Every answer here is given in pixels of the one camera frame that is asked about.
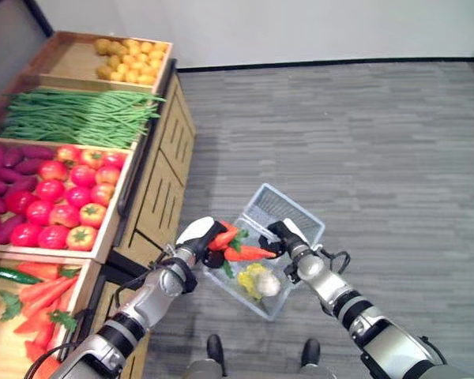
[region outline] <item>baseboard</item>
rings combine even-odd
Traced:
[[[433,58],[366,58],[366,59],[337,59],[335,61],[308,61],[308,62],[282,62],[258,63],[251,65],[235,66],[210,66],[178,68],[180,73],[201,73],[206,71],[227,71],[234,69],[270,69],[275,67],[305,67],[305,66],[333,66],[356,65],[362,63],[402,63],[402,62],[474,62],[474,57],[433,57]]]

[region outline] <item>tomato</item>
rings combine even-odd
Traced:
[[[33,225],[32,223],[20,223],[10,235],[10,243],[15,246],[38,246],[39,234],[42,231],[40,225]]]
[[[49,214],[53,210],[53,207],[54,205],[50,201],[34,201],[26,208],[26,218],[29,223],[33,223],[34,225],[49,225]]]
[[[103,165],[103,153],[98,150],[83,150],[80,161],[96,170]]]
[[[79,209],[92,202],[92,191],[87,187],[77,186],[66,191],[65,198],[70,205]]]
[[[95,170],[79,165],[70,170],[70,180],[76,186],[93,187],[95,185]]]
[[[77,164],[79,161],[79,156],[81,155],[81,150],[76,148],[72,144],[64,144],[56,149],[56,160],[63,162],[69,167]]]
[[[46,160],[39,166],[39,176],[44,180],[59,179],[64,182],[68,178],[69,172],[63,163],[57,160]]]
[[[81,225],[88,225],[98,229],[102,225],[103,218],[107,209],[97,203],[89,203],[81,208],[79,217],[81,218]]]
[[[44,249],[65,249],[70,229],[63,225],[50,225],[39,234],[39,246]]]
[[[92,201],[107,207],[111,202],[114,189],[115,188],[112,184],[97,184],[92,188]]]
[[[126,157],[124,152],[103,152],[103,165],[121,168],[125,164]]]
[[[112,166],[103,166],[98,169],[95,175],[97,184],[109,183],[116,185],[119,179],[119,169]]]
[[[58,179],[48,179],[37,184],[35,191],[41,200],[57,203],[63,199],[65,186]]]
[[[93,227],[75,227],[66,236],[69,250],[89,251],[96,240],[96,229]]]
[[[28,191],[17,191],[12,192],[6,196],[6,207],[9,212],[16,213],[17,215],[24,215],[26,208],[34,202],[39,200],[37,196]]]
[[[49,224],[76,227],[79,225],[79,211],[72,205],[55,205],[49,214]]]

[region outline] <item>plastic basket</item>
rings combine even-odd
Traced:
[[[233,223],[237,227],[247,229],[249,237],[243,240],[244,245],[259,246],[258,239],[264,235],[269,240],[276,240],[275,236],[267,230],[267,227],[276,221],[289,218],[304,234],[311,246],[319,243],[325,224],[317,217],[311,215],[306,209],[295,203],[292,199],[264,183],[254,194],[244,212]],[[264,297],[257,300],[246,292],[237,281],[237,275],[245,270],[253,262],[231,262],[230,267],[235,274],[231,279],[222,268],[211,269],[204,267],[204,273],[219,287],[239,300],[242,304],[251,308],[268,321],[274,321],[283,308],[290,291],[295,287],[286,277],[283,270],[291,263],[290,257],[284,254],[282,257],[272,260],[261,260],[260,263],[273,271],[280,281],[280,292],[276,296]]]

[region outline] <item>black shoe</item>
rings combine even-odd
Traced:
[[[310,338],[303,345],[302,367],[308,364],[317,365],[319,363],[320,347],[318,340]]]
[[[217,334],[211,335],[207,339],[207,356],[218,362],[223,369],[223,376],[227,376],[227,372],[224,368],[224,356],[223,356],[223,344]]]

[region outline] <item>gray carpet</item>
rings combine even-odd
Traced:
[[[181,74],[197,140],[182,226],[233,220],[263,182],[326,224],[344,275],[474,374],[474,67],[403,63]],[[369,378],[307,290],[268,323],[201,272],[157,325],[144,378],[179,377],[219,333],[228,369],[293,373],[316,337],[339,378]]]

